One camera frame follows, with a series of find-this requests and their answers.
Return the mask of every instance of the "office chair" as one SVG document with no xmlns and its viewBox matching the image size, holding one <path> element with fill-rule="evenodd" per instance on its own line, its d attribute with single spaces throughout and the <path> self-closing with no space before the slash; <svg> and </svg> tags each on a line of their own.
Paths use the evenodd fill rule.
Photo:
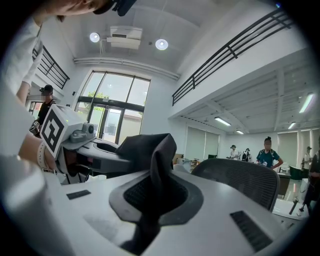
<svg viewBox="0 0 320 256">
<path fill-rule="evenodd" d="M 227 184 L 270 212 L 275 206 L 280 179 L 275 171 L 264 166 L 212 158 L 200 163 L 191 174 Z"/>
</svg>

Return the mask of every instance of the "black railing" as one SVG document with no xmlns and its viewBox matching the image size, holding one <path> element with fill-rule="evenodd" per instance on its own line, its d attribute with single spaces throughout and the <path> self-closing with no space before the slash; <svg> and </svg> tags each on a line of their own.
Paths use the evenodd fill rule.
<svg viewBox="0 0 320 256">
<path fill-rule="evenodd" d="M 221 47 L 179 87 L 172 95 L 172 106 L 225 64 L 237 59 L 240 54 L 273 34 L 286 28 L 290 29 L 293 23 L 281 9 L 257 20 Z"/>
<path fill-rule="evenodd" d="M 37 56 L 38 52 L 33 49 L 33 60 L 35 60 Z M 66 82 L 70 79 L 45 47 L 43 47 L 43 55 L 38 69 L 61 89 L 64 88 Z"/>
</svg>

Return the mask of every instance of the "black cap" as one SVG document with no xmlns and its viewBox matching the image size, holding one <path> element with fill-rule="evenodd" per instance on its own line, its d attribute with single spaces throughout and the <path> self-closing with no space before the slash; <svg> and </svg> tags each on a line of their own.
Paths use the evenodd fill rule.
<svg viewBox="0 0 320 256">
<path fill-rule="evenodd" d="M 54 88 L 52 87 L 52 85 L 47 84 L 45 87 L 42 87 L 39 91 L 42 92 L 42 94 L 44 94 L 44 93 L 53 93 L 54 92 Z"/>
<path fill-rule="evenodd" d="M 136 1 L 137 0 L 108 0 L 104 6 L 95 10 L 93 13 L 97 15 L 104 14 L 109 11 L 116 3 L 115 7 L 112 10 L 115 12 L 117 11 L 119 16 L 124 16 Z"/>
</svg>

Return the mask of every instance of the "recessed light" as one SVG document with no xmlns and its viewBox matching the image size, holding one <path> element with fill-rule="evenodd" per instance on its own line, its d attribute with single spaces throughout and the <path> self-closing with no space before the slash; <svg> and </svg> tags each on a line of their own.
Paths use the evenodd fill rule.
<svg viewBox="0 0 320 256">
<path fill-rule="evenodd" d="M 100 35 L 96 32 L 93 32 L 90 34 L 90 40 L 94 43 L 97 43 L 100 40 Z"/>
<path fill-rule="evenodd" d="M 288 130 L 292 129 L 295 126 L 296 122 L 292 122 L 288 128 Z"/>
<path fill-rule="evenodd" d="M 161 51 L 167 49 L 168 46 L 169 46 L 168 42 L 164 39 L 159 39 L 155 42 L 155 47 L 157 47 L 157 49 Z"/>
<path fill-rule="evenodd" d="M 223 123 L 223 124 L 226 125 L 226 126 L 231 126 L 230 123 L 222 120 L 220 117 L 215 117 L 214 119 L 217 120 L 217 121 L 219 121 L 220 123 Z"/>
<path fill-rule="evenodd" d="M 307 109 L 307 107 L 309 106 L 309 104 L 310 104 L 310 102 L 311 102 L 311 100 L 312 100 L 313 97 L 314 97 L 314 95 L 313 95 L 312 93 L 310 93 L 310 94 L 306 97 L 305 102 L 304 102 L 304 104 L 303 104 L 303 106 L 302 106 L 302 108 L 301 108 L 301 110 L 300 110 L 299 113 L 303 113 L 303 112 L 306 111 L 306 109 Z"/>
</svg>

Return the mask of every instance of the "green shirt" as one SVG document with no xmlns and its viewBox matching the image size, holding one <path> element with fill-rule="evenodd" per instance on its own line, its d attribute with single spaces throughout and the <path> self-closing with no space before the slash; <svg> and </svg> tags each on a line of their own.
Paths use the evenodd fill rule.
<svg viewBox="0 0 320 256">
<path fill-rule="evenodd" d="M 280 157 L 276 151 L 273 150 L 273 157 L 271 155 L 271 150 L 266 154 L 265 150 L 262 151 L 261 154 L 258 154 L 256 159 L 258 160 L 261 166 L 266 166 L 270 168 L 273 166 L 273 160 L 278 160 Z"/>
</svg>

